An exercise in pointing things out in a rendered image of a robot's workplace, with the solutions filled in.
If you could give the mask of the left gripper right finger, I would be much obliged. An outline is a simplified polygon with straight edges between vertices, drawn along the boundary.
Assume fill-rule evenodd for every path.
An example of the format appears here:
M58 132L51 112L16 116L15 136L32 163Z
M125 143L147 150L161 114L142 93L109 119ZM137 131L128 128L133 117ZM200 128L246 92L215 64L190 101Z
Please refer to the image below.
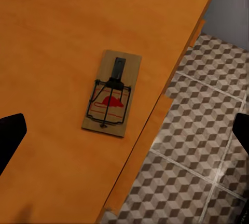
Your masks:
M232 131L249 155L249 115L237 113Z

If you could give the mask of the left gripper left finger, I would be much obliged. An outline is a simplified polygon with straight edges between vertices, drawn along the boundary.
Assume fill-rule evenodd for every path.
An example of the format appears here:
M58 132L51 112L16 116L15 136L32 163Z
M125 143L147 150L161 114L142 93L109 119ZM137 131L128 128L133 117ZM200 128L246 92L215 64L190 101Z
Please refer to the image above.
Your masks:
M23 113L0 119L0 175L27 133Z

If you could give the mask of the mousetrap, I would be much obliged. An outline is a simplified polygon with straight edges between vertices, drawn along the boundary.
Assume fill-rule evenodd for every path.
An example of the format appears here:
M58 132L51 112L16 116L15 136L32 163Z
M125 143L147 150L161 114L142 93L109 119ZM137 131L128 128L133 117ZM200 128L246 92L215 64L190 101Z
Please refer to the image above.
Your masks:
M141 55L106 49L92 89L82 128L125 134Z

